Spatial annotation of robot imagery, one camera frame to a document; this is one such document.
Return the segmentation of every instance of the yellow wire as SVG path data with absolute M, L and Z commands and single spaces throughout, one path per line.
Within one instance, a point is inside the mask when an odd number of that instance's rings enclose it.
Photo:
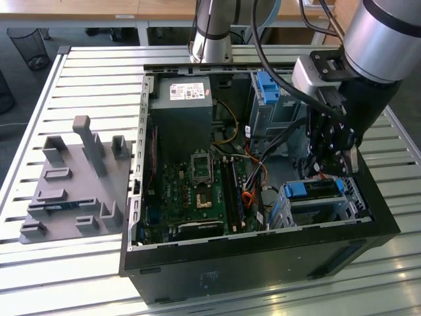
M 238 134 L 238 120 L 235 117 L 234 112 L 231 111 L 231 109 L 224 102 L 222 102 L 220 100 L 218 100 L 218 102 L 221 103 L 223 106 L 225 106 L 225 108 L 228 110 L 228 112 L 230 112 L 231 116 L 235 120 L 235 132 L 234 132 L 234 135 L 231 138 L 229 138 L 227 140 L 218 140 L 218 141 L 212 142 L 212 144 L 214 144 L 214 145 L 223 145 L 223 144 L 227 144 L 227 143 L 232 142 L 233 140 L 235 140 L 235 137 L 237 137 L 237 134 Z

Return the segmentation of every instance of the wooden desk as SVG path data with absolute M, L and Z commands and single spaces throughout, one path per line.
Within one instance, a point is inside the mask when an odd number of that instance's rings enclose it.
M 196 0 L 139 0 L 140 20 L 188 20 L 195 16 Z M 324 17 L 322 9 L 306 10 L 309 19 Z M 282 0 L 278 20 L 301 20 L 297 0 Z
M 138 5 L 138 0 L 0 0 L 0 27 L 135 28 Z
M 0 18 L 34 20 L 134 19 L 138 0 L 0 0 Z
M 137 30 L 141 45 L 149 45 L 147 29 L 150 27 L 190 27 L 195 16 L 196 0 L 139 0 L 137 12 Z M 311 22 L 319 27 L 327 28 L 322 9 L 307 9 L 306 14 Z M 301 19 L 297 0 L 282 0 L 276 21 L 270 27 L 305 28 Z M 324 35 L 315 33 L 313 44 L 321 44 Z

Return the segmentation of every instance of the black cable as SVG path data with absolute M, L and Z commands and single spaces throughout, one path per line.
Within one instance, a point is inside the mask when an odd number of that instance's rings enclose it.
M 301 18 L 303 19 L 303 22 L 306 25 L 306 27 L 310 28 L 311 30 L 313 30 L 315 32 L 318 32 L 318 33 L 323 33 L 323 34 L 326 34 L 326 35 L 331 35 L 331 36 L 337 37 L 337 34 L 336 34 L 335 31 L 327 30 L 325 28 L 319 28 L 318 26 L 315 26 L 315 25 L 313 25 L 309 22 L 309 20 L 307 19 L 307 16 L 305 15 L 303 1 L 304 0 L 298 0 L 298 3 L 299 3 L 299 6 L 300 6 Z
M 245 40 L 244 40 L 243 36 L 239 35 L 238 33 L 233 32 L 233 31 L 230 31 L 230 33 L 236 35 L 241 40 L 241 43 L 243 45 L 245 45 Z
M 260 185 L 260 179 L 261 174 L 257 176 L 257 211 L 262 215 L 263 217 L 263 224 L 260 226 L 259 230 L 265 230 L 266 228 L 266 212 L 264 211 L 264 205 L 263 205 L 263 199 L 262 199 L 262 186 Z
M 268 190 L 275 191 L 277 194 L 279 194 L 279 190 L 275 188 L 274 186 L 267 186 Z
M 189 41 L 187 43 L 187 49 L 189 51 L 189 54 L 191 55 L 191 50 L 190 50 L 190 43 L 193 37 L 193 33 L 196 33 L 196 29 L 197 29 L 197 13 L 199 12 L 199 7 L 200 4 L 202 3 L 202 1 L 200 0 L 196 0 L 196 7 L 195 7 L 195 17 L 193 19 L 193 24 L 191 25 L 191 29 L 190 29 L 190 35 L 189 35 Z
M 325 0 L 319 0 L 319 2 L 320 2 L 320 5 L 322 6 L 322 9 L 323 9 L 324 13 L 328 17 L 330 24 L 334 28 L 335 33 L 337 34 L 338 38 L 343 43 L 343 30 L 342 30 L 341 26 L 339 25 L 339 23 L 335 19 L 335 17 L 332 14 L 332 12 L 330 12 L 329 7 L 326 4 Z
M 288 92 L 293 97 L 297 98 L 298 100 L 306 103 L 308 106 L 316 109 L 317 111 L 324 113 L 332 117 L 333 119 L 338 120 L 339 122 L 343 122 L 345 118 L 343 115 L 338 113 L 337 111 L 333 110 L 332 108 L 328 107 L 327 105 L 313 99 L 311 96 L 305 94 L 304 92 L 298 90 L 288 82 L 286 82 L 282 77 L 280 77 L 275 70 L 269 65 L 268 59 L 266 58 L 262 45 L 260 44 L 259 35 L 257 34 L 257 27 L 256 27 L 256 8 L 257 3 L 259 0 L 253 0 L 253 6 L 251 8 L 251 31 L 253 33 L 253 41 L 255 43 L 257 55 L 264 67 L 264 69 L 269 73 L 272 79 L 283 88 L 286 92 Z
M 200 56 L 199 64 L 202 63 L 203 55 L 205 54 L 205 46 L 206 46 L 206 40 L 208 39 L 209 24 L 211 23 L 211 12 L 212 12 L 212 8 L 209 7 L 208 24 L 206 25 L 205 40 L 203 41 L 202 55 Z
M 260 174 L 260 168 L 262 167 L 262 164 L 269 158 L 269 156 L 275 152 L 276 148 L 281 146 L 283 143 L 285 143 L 288 138 L 292 135 L 292 133 L 295 131 L 296 128 L 305 125 L 306 118 L 300 118 L 299 120 L 296 120 L 294 123 L 290 124 L 285 130 L 283 130 L 280 134 L 278 134 L 270 143 L 267 145 L 265 150 L 262 152 L 262 155 L 260 155 L 259 162 L 257 163 L 256 168 L 254 171 L 250 174 L 249 178 L 245 182 L 245 189 L 247 191 L 251 190 L 253 187 L 253 183 L 256 180 L 256 177 L 258 174 Z

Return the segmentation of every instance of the aluminum profile table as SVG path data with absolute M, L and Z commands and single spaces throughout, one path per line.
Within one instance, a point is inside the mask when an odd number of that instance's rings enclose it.
M 266 49 L 272 62 L 293 62 L 317 47 Z M 252 47 L 234 60 L 257 61 Z M 402 233 L 336 276 L 146 305 L 118 276 L 121 234 L 21 245 L 20 225 L 45 159 L 48 135 L 79 143 L 75 115 L 89 115 L 103 142 L 123 134 L 135 144 L 143 65 L 187 63 L 185 47 L 74 47 L 57 55 L 0 191 L 0 314 L 66 315 L 386 315 L 421 312 L 421 156 L 390 109 L 360 150 Z

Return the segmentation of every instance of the barcode label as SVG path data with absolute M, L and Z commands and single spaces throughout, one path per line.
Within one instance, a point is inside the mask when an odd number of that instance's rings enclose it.
M 263 224 L 263 215 L 261 212 L 257 212 L 256 218 L 259 221 L 260 224 Z
M 250 138 L 251 137 L 251 128 L 250 126 L 245 126 L 245 137 Z

